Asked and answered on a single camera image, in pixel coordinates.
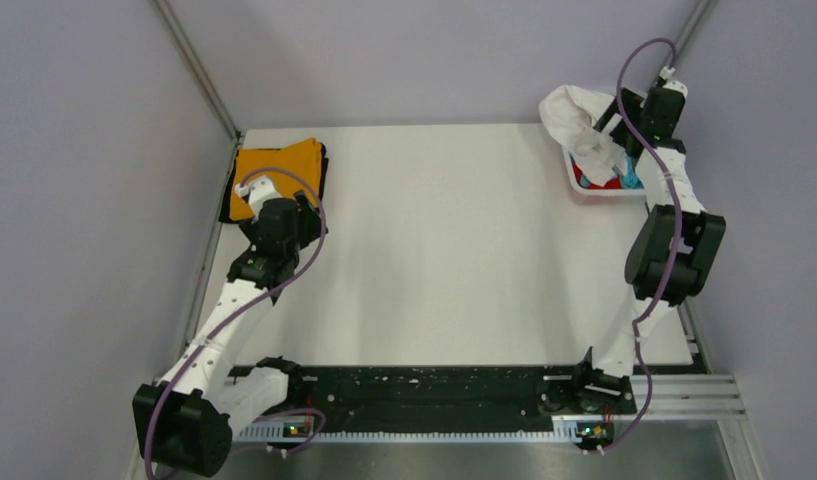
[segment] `gray wall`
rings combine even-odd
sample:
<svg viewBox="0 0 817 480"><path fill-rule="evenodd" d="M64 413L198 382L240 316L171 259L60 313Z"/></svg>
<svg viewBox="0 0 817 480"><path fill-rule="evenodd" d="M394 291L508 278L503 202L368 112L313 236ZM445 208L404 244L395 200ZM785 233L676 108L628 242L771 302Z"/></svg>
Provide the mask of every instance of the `gray wall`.
<svg viewBox="0 0 817 480"><path fill-rule="evenodd" d="M609 89L696 0L178 0L241 128L537 122L564 83ZM664 58L641 58L629 81Z"/></svg>
<svg viewBox="0 0 817 480"><path fill-rule="evenodd" d="M230 142L145 0L0 1L0 479L119 479Z"/></svg>
<svg viewBox="0 0 817 480"><path fill-rule="evenodd" d="M817 2L720 2L680 72L688 170L729 224L702 333L773 478L817 478Z"/></svg>

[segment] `white table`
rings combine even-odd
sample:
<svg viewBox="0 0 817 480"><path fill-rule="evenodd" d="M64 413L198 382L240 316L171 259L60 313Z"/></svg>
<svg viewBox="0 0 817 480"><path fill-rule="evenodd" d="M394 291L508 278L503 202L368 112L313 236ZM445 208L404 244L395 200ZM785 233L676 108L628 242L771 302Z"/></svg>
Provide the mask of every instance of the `white table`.
<svg viewBox="0 0 817 480"><path fill-rule="evenodd" d="M308 137L331 159L330 233L238 364L570 365L613 318L643 200L577 203L541 125L250 130L244 148ZM223 226L200 324L247 246ZM691 362L676 313L643 353Z"/></svg>

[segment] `orange cloth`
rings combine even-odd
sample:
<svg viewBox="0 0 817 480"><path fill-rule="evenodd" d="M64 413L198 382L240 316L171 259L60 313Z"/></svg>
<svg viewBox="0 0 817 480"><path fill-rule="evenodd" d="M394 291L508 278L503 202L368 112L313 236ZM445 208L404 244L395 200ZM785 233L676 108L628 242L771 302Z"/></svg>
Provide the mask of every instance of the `orange cloth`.
<svg viewBox="0 0 817 480"><path fill-rule="evenodd" d="M249 208L249 204L234 192L234 185L240 183L249 172L262 167L278 167L289 170L308 182L317 191L318 196L322 195L320 190L325 175L323 153L323 145L315 138L309 138L282 149L241 149L237 153L237 159L235 160L231 188L226 191L226 195L229 196L228 218L221 220L237 223L255 216L255 213ZM266 174L282 196L293 198L294 193L302 190L308 196L311 205L317 207L320 204L320 199L312 197L302 187L302 184L296 180L281 173L266 172Z"/></svg>

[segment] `white robotic arm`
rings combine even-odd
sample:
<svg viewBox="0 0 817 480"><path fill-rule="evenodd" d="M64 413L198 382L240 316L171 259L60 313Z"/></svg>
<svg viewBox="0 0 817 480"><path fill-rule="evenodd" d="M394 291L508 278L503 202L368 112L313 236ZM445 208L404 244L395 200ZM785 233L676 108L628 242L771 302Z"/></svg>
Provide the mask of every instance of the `white robotic arm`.
<svg viewBox="0 0 817 480"><path fill-rule="evenodd" d="M257 212L240 225L251 246L230 265L216 305L182 357L157 384L141 386L132 401L142 452L152 412L172 384L154 429L152 459L207 476L222 466L234 435L287 397L289 379L278 369L256 367L234 385L226 378L279 293L264 295L289 281L299 250L323 231L303 193L284 198L265 175L237 193Z"/></svg>
<svg viewBox="0 0 817 480"><path fill-rule="evenodd" d="M626 260L627 295L609 328L580 364L579 388L590 389L601 396L592 404L611 402L621 395L627 383L622 379L628 379L634 369L636 341L645 342L659 322L686 296L699 293L725 231L723 218L708 214L694 194L685 171L684 144L672 138L688 94L685 85L673 78L673 73L672 68L662 69L646 99L631 91L622 91L631 122L654 146L667 167L683 223L684 247L679 250L664 295L638 325L639 339L635 338L632 321L651 304L665 270L676 221L673 199L667 177L655 158L631 135L623 122L616 122L619 113L616 102L594 127L602 131L609 124L616 125L611 132L612 139L624 146L629 156L638 159L635 172L644 186L650 214Z"/></svg>

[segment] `purple cable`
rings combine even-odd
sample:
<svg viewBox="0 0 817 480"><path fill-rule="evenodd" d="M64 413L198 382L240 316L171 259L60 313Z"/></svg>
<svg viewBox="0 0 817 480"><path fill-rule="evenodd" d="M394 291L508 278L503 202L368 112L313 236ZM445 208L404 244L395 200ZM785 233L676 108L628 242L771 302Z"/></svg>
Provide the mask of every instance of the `purple cable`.
<svg viewBox="0 0 817 480"><path fill-rule="evenodd" d="M275 172L275 173L281 173L283 175L287 175L288 177L290 177L290 178L296 180L297 182L299 182L302 185L302 187L305 188L305 190L307 190L308 193L310 193L314 198L319 198L319 196L317 195L317 191L314 190L314 188L311 187L311 185L309 185L308 182L306 182L301 177L299 177L299 175L296 175L295 173L293 173L291 171L288 171L288 170L285 170L283 168L276 168L276 167L258 168L256 170L253 170L253 171L249 172L249 174L246 175L243 178L243 180L240 182L240 185L245 185L246 182L249 181L249 179L252 178L255 174L262 173L262 172ZM250 308L252 308L258 302L260 302L260 301L262 301L264 299L267 299L267 298L275 295L276 293L284 290L285 288L287 288L288 285L295 282L299 277L301 277L303 273L308 271L308 269L314 263L314 260L316 260L317 256L320 255L320 250L323 249L323 242L325 242L325 239L326 239L326 232L327 232L327 228L326 228L326 211L322 206L322 202L320 202L319 207L320 207L320 241L317 242L317 248L314 250L314 253L311 255L311 259L308 260L308 262L305 263L305 265L302 266L302 268L300 268L298 272L294 273L293 276L291 276L290 278L288 278L284 282L280 283L275 288L273 288L271 290L268 290L268 291L262 293L261 295L258 295L257 297L253 298L249 302L243 304L239 309L235 310L231 315L228 316L228 318L223 320L219 325L216 326L216 328L214 328L213 330L210 331L210 333L208 333L208 335L207 335L208 340L213 340L214 337L216 337L222 331L222 329L224 329L231 322L236 320L237 317L239 317L240 315L243 314L243 312L245 312L246 310L249 310ZM197 358L199 358L199 355L202 353L202 350L204 350L204 348L205 347L203 345L199 345L198 347L196 347L196 349L193 350L193 354L190 355L190 361L192 362L192 361L195 361ZM158 477L155 476L155 473L152 471L152 444L155 441L155 429L158 426L158 417L160 417L160 415L161 415L161 409L163 409L163 406L166 403L167 398L169 398L170 394L172 393L172 389L175 387L176 383L178 383L178 381L181 380L181 377L184 375L184 372L187 371L188 364L190 364L191 362L187 362L187 363L182 364L181 368L179 368L178 371L175 372L175 375L173 375L172 379L170 379L170 382L167 384L166 388L164 388L164 391L161 392L161 396L160 396L160 398L158 398L158 403L155 405L155 409L152 410L152 416L149 419L149 427L148 427L148 429L146 431L146 443L145 443L145 445L143 447L143 467L144 467L144 470L146 471L146 478L148 480L167 480L167 479L171 478L175 474L175 472L173 472L173 473L167 475L166 477L164 477L163 479L158 479Z"/></svg>
<svg viewBox="0 0 817 480"><path fill-rule="evenodd" d="M641 132L635 128L632 121L629 120L629 115L626 113L626 107L623 105L623 97L621 95L623 91L623 76L626 75L626 69L629 68L629 64L632 63L632 59L634 59L641 50L654 43L666 43L669 45L670 50L673 52L673 55L670 58L670 66L672 67L676 62L676 56L678 55L676 52L676 44L669 38L653 38L652 40L644 42L641 46L636 48L635 51L629 55L629 58L626 59L626 63L623 64L623 68L620 69L620 75L617 77L617 109L620 111L620 117L623 118L623 123L626 124L626 127L629 128L632 135L634 135L635 138L641 142L644 148L646 148L647 152L652 155L655 163L658 164L658 168L661 169L661 173L664 174L664 179L667 181L667 190L669 190L670 198L673 200L673 209L675 212L676 221L673 224L673 241L670 243L670 253L667 255L667 263L664 266L664 273L661 274L661 280L658 282L658 288L655 290L655 295L652 297L652 301L649 303L643 313L641 313L638 318L632 320L632 330L635 333L635 356L637 357L638 364L641 366L641 370L644 371L644 375L646 375L647 379L646 399L644 400L643 406L640 408L640 410L638 410L638 414L632 420L632 423L626 427L626 430L624 430L623 433L621 433L611 445L603 448L603 453L615 449L620 442L629 436L629 433L631 433L632 430L634 430L638 424L641 423L641 419L646 414L646 411L649 409L649 405L652 402L652 372L650 372L649 367L644 362L643 355L641 354L641 332L638 327L641 322L649 318L653 310L655 310L655 307L658 305L658 302L661 300L661 297L664 296L664 290L667 288L667 283L670 281L670 273L673 271L673 266L676 264L676 256L679 253L679 242L682 238L682 207L679 204L679 194L676 193L676 186L673 184L673 177L670 175L670 169L667 168L664 160L662 160L661 157L659 157L655 152L655 148L650 145L644 136L641 135Z"/></svg>

